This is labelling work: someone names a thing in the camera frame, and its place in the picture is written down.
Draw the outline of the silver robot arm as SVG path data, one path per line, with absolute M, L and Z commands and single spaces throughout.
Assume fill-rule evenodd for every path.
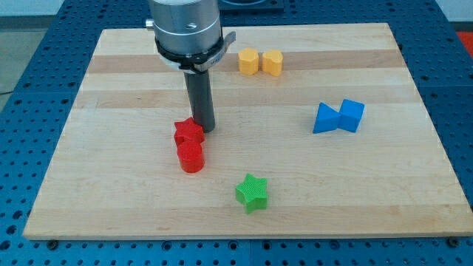
M 224 34 L 217 0 L 149 0 L 157 51 L 171 67 L 203 74 L 236 40 Z

